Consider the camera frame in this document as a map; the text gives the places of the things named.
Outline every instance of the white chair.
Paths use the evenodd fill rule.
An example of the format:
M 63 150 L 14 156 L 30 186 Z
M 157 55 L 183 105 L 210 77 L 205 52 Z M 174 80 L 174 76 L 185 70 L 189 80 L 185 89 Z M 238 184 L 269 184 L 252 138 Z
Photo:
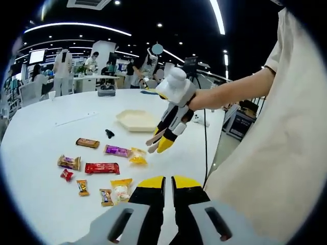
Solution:
M 41 91 L 40 93 L 38 93 L 39 91 L 38 87 L 39 84 L 36 82 L 31 82 L 19 87 L 21 107 L 25 107 L 40 101 Z

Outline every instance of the hexagonal tray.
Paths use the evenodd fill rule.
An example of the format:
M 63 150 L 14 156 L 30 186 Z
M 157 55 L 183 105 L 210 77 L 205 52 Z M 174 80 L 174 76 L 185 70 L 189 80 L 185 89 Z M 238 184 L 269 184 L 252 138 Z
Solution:
M 143 110 L 125 110 L 116 118 L 130 132 L 153 132 L 159 123 L 152 114 Z

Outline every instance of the desk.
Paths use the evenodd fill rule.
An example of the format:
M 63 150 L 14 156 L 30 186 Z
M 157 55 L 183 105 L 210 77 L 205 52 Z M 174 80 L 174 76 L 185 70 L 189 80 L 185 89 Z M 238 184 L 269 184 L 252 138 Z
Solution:
M 164 175 L 166 206 L 158 244 L 168 244 L 175 236 L 175 209 L 172 202 L 170 177 L 183 175 L 200 183 L 205 174 L 204 127 L 189 122 L 174 145 L 167 151 L 148 154 L 148 167 L 131 167 L 125 158 L 104 155 L 106 144 L 124 148 L 147 149 L 151 133 L 131 133 L 116 120 L 125 109 L 146 110 L 160 121 L 167 101 L 159 96 L 140 93 L 138 89 L 119 89 L 114 97 L 98 97 L 96 92 L 76 93 L 45 100 L 17 111 L 4 135 L 0 153 L 8 191 L 29 226 L 45 244 L 75 241 L 89 231 L 92 220 L 110 207 L 101 206 L 100 188 L 111 188 L 110 180 L 133 178 L 132 190 L 147 178 Z M 224 111 L 207 110 L 208 168 L 219 142 Z M 108 139 L 105 129 L 115 136 Z M 78 138 L 99 140 L 98 149 L 75 145 Z M 74 171 L 67 183 L 57 166 L 61 154 L 81 156 L 81 171 Z M 117 162 L 121 174 L 84 173 L 86 162 Z M 90 196 L 80 197 L 76 180 L 86 179 Z
M 84 76 L 81 78 L 74 78 L 76 82 L 76 92 L 90 92 L 96 90 L 96 81 L 97 79 L 119 79 L 118 77 L 113 76 L 104 76 L 104 75 L 92 75 Z

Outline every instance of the candy bar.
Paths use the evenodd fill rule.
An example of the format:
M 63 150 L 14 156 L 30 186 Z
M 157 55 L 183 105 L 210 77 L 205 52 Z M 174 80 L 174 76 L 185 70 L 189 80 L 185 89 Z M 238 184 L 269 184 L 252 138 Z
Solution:
M 112 154 L 119 157 L 129 157 L 131 151 L 125 148 L 120 148 L 117 146 L 106 145 L 104 152 L 107 154 Z
M 100 194 L 102 197 L 102 202 L 101 202 L 102 207 L 113 206 L 113 202 L 110 197 L 111 194 L 110 189 L 100 189 Z
M 86 195 L 90 195 L 86 190 L 86 180 L 77 180 L 78 188 L 80 189 L 79 195 L 84 197 Z
M 85 146 L 85 147 L 90 147 L 90 148 L 98 148 L 100 145 L 99 141 L 96 140 L 91 140 L 91 139 L 83 139 L 83 138 L 79 138 L 76 141 L 76 145 L 81 145 L 81 146 Z
M 74 173 L 69 172 L 67 169 L 64 169 L 60 177 L 64 178 L 67 182 L 69 182 L 72 179 L 72 175 Z
M 77 157 L 74 159 L 61 155 L 58 159 L 58 166 L 79 171 L 81 166 L 81 157 Z
M 119 165 L 117 163 L 87 163 L 85 165 L 85 172 L 87 174 L 120 174 Z

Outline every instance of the robotic hand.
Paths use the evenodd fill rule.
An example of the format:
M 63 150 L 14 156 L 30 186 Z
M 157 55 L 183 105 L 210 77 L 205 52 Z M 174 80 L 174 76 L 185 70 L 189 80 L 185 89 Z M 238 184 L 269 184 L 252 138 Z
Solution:
M 194 115 L 188 104 L 195 97 L 196 87 L 186 78 L 186 73 L 177 67 L 156 88 L 164 100 L 169 101 L 168 109 L 158 124 L 154 137 L 146 142 L 149 153 L 161 153 L 173 145 L 176 138 L 186 129 L 186 123 Z

